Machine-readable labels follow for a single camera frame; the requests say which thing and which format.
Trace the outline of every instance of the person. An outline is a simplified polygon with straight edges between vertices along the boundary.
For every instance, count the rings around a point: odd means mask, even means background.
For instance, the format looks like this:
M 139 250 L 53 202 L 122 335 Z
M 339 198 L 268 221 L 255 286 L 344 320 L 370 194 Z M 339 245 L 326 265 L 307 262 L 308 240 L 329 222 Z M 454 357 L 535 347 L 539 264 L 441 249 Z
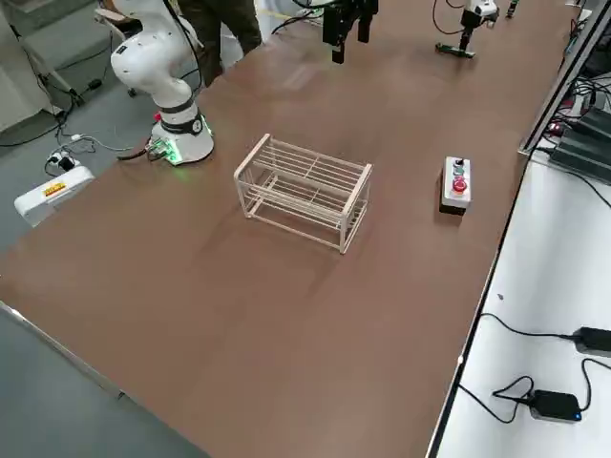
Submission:
M 203 44 L 198 58 L 206 86 L 222 74 L 221 23 L 238 39 L 244 55 L 262 43 L 253 0 L 179 0 L 179 7 Z

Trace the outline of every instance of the white desk surface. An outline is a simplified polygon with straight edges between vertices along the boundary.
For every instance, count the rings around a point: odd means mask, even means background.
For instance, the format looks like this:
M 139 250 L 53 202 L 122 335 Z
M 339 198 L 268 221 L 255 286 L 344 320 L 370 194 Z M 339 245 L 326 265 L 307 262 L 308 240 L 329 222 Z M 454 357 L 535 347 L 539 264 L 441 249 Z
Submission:
M 592 182 L 611 200 L 611 187 Z M 610 298 L 611 210 L 578 178 L 531 162 L 483 311 L 519 330 L 570 334 L 583 325 L 611 329 Z M 518 336 L 484 317 L 461 384 L 502 418 L 514 404 L 491 393 L 521 375 L 536 388 L 573 393 L 583 406 L 583 358 L 570 342 Z M 437 456 L 608 458 L 611 372 L 587 370 L 592 405 L 576 425 L 535 420 L 525 406 L 503 425 L 458 390 Z

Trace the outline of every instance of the white wire rack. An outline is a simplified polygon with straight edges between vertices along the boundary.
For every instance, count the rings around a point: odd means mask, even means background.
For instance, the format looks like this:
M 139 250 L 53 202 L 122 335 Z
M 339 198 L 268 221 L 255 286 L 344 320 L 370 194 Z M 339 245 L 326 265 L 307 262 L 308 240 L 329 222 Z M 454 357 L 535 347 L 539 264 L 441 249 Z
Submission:
M 265 135 L 234 174 L 247 218 L 346 253 L 369 203 L 372 166 L 346 162 Z

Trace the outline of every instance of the control box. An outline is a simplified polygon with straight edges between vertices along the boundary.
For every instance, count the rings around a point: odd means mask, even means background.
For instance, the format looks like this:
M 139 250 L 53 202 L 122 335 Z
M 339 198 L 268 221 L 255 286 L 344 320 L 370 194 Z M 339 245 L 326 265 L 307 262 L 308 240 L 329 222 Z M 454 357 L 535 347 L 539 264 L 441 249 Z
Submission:
M 446 157 L 441 180 L 439 211 L 464 215 L 471 204 L 471 162 L 462 157 Z

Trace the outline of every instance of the metal frame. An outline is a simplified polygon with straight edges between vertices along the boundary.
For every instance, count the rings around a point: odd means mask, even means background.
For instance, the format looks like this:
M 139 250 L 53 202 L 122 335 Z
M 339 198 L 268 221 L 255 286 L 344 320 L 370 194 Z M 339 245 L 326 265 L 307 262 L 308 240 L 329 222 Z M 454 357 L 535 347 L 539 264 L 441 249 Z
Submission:
M 66 360 L 68 360 L 68 362 L 72 364 L 76 369 L 78 369 L 83 375 L 89 377 L 102 389 L 108 391 L 111 396 L 118 399 L 125 394 L 118 386 L 113 384 L 109 379 L 104 377 L 102 374 L 93 369 L 90 365 L 86 364 L 83 360 L 74 355 L 72 351 L 70 351 L 68 348 L 56 341 L 53 337 L 51 337 L 45 331 L 40 329 L 34 323 L 30 322 L 17 310 L 10 308 L 2 301 L 0 301 L 0 313 L 4 313 L 4 315 L 11 319 L 13 322 L 32 332 L 44 344 L 47 344 L 61 356 L 66 358 Z
M 247 218 L 282 227 L 344 254 L 368 209 L 372 168 L 371 164 L 361 166 L 321 155 L 266 134 L 238 167 L 234 179 Z M 266 213 L 276 214 L 276 218 Z M 305 221 L 315 228 L 299 229 Z M 329 234 L 328 239 L 315 235 L 320 228 Z
M 545 102 L 537 115 L 537 120 L 519 146 L 520 153 L 529 155 L 535 150 L 543 138 L 543 133 L 549 125 L 552 116 L 554 116 L 558 106 L 562 102 L 564 95 L 571 84 L 573 84 L 573 81 L 579 76 L 583 64 L 590 56 L 592 49 L 599 41 L 600 36 L 604 33 L 604 29 L 607 27 L 610 20 L 611 0 L 604 0 L 600 2 L 592 12 L 585 29 L 573 47 L 573 51 L 569 54 L 560 68 L 558 78 L 552 86 L 552 90 L 545 98 Z

